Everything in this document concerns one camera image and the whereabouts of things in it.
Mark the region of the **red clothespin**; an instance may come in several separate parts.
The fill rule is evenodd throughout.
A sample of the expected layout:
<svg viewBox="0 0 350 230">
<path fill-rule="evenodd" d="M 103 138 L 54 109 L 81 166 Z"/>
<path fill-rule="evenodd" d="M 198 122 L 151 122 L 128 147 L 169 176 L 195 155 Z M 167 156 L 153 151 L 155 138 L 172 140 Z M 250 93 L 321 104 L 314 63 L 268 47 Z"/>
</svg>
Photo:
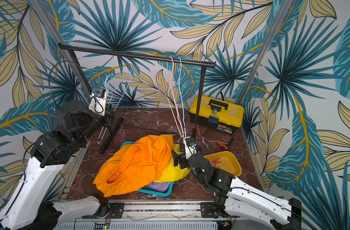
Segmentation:
<svg viewBox="0 0 350 230">
<path fill-rule="evenodd" d="M 213 159 L 213 160 L 211 161 L 211 165 L 212 165 L 212 166 L 214 166 L 214 165 L 216 165 L 216 164 L 219 164 L 219 163 L 221 163 L 220 158 L 216 158 L 216 159 Z"/>
</svg>

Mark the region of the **purple shorts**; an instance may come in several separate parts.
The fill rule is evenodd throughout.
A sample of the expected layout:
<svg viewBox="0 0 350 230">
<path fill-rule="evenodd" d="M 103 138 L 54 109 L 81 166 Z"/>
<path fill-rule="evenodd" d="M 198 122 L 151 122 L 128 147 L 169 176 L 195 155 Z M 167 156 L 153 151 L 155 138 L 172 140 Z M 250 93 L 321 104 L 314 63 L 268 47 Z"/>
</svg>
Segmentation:
<svg viewBox="0 0 350 230">
<path fill-rule="evenodd" d="M 153 189 L 156 192 L 165 193 L 167 189 L 170 187 L 171 182 L 157 183 L 152 182 L 148 185 L 150 189 Z"/>
</svg>

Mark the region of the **pink wire hanger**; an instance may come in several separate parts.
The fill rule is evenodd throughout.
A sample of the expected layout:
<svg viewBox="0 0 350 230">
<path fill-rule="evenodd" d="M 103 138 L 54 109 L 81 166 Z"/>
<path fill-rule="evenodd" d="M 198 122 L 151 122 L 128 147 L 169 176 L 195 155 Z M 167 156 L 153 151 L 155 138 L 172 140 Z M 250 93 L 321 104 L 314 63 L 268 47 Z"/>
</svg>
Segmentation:
<svg viewBox="0 0 350 230">
<path fill-rule="evenodd" d="M 185 137 L 185 131 L 183 128 L 183 125 L 181 123 L 180 120 L 180 114 L 179 114 L 179 110 L 178 110 L 178 106 L 177 106 L 177 99 L 175 97 L 175 93 L 174 93 L 174 87 L 173 87 L 173 77 L 174 77 L 174 70 L 175 70 L 175 62 L 174 59 L 171 57 L 171 61 L 172 61 L 172 70 L 171 70 L 171 76 L 170 76 L 170 82 L 169 82 L 169 86 L 171 88 L 171 95 L 173 98 L 173 102 L 174 102 L 174 106 L 175 106 L 175 110 L 176 110 L 176 114 L 173 112 L 173 117 L 177 126 L 177 129 L 179 131 L 180 137 L 184 138 Z"/>
</svg>

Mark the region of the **yellow shorts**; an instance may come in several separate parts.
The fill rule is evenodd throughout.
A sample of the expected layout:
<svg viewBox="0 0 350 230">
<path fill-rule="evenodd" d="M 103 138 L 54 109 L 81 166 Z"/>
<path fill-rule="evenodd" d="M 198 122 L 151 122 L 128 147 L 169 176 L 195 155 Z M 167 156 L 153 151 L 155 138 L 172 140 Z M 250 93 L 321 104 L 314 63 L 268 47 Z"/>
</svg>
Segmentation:
<svg viewBox="0 0 350 230">
<path fill-rule="evenodd" d="M 155 162 L 157 165 L 155 166 L 155 175 L 157 178 L 154 180 L 156 183 L 167 183 L 167 182 L 175 182 L 186 177 L 190 170 L 188 168 L 181 169 L 180 165 L 174 166 L 173 157 L 171 156 L 168 159 L 166 167 L 164 166 L 165 158 L 163 153 L 163 147 L 154 146 L 155 150 Z"/>
</svg>

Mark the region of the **orange shorts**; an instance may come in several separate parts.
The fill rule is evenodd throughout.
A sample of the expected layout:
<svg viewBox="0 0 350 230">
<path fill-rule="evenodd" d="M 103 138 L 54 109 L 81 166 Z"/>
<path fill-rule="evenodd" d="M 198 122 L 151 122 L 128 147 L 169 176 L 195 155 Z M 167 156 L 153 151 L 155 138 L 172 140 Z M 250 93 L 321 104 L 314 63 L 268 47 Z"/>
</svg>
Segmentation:
<svg viewBox="0 0 350 230">
<path fill-rule="evenodd" d="M 159 178 L 174 149 L 172 135 L 149 135 L 119 149 L 100 168 L 93 184 L 104 197 L 135 192 Z"/>
</svg>

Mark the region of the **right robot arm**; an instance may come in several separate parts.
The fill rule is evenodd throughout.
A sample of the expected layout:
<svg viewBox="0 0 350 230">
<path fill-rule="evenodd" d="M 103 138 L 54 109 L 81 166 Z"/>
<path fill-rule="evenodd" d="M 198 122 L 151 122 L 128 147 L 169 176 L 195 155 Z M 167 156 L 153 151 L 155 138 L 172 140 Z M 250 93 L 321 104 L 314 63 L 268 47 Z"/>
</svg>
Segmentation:
<svg viewBox="0 0 350 230">
<path fill-rule="evenodd" d="M 192 154 L 172 151 L 172 154 L 175 166 L 190 169 L 198 182 L 215 195 L 215 201 L 206 207 L 206 213 L 211 217 L 242 217 L 271 230 L 302 228 L 299 200 L 286 200 L 258 190 L 233 174 L 213 167 L 199 150 Z"/>
</svg>

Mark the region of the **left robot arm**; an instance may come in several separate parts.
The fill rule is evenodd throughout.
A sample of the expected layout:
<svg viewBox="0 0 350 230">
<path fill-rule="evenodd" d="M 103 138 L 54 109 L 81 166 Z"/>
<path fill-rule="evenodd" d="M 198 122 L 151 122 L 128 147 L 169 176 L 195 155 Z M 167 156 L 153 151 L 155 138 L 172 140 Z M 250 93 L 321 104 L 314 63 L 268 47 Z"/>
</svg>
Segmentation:
<svg viewBox="0 0 350 230">
<path fill-rule="evenodd" d="M 105 122 L 105 104 L 97 108 L 71 101 L 56 109 L 57 124 L 33 144 L 21 182 L 0 210 L 4 230 L 52 230 L 80 217 L 106 218 L 109 202 L 102 195 L 71 202 L 45 202 L 44 197 L 73 154 L 85 148 Z"/>
</svg>

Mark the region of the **white wire hanger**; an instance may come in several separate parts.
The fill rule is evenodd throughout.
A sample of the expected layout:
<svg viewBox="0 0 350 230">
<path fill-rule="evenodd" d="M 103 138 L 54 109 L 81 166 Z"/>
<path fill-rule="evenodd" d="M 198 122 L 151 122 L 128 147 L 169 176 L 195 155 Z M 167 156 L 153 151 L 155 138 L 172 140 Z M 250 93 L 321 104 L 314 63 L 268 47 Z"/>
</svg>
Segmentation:
<svg viewBox="0 0 350 230">
<path fill-rule="evenodd" d="M 177 80 L 177 85 L 178 85 L 178 89 L 179 89 L 179 96 L 180 96 L 180 100 L 181 100 L 181 106 L 182 106 L 182 122 L 183 122 L 183 138 L 186 139 L 187 138 L 187 130 L 186 130 L 186 123 L 185 123 L 185 110 L 184 110 L 184 101 L 183 101 L 183 96 L 182 96 L 182 90 L 181 90 L 181 73 L 182 73 L 182 59 L 179 57 L 179 62 L 180 62 L 180 71 L 179 71 L 179 76 L 178 76 L 178 80 Z"/>
</svg>

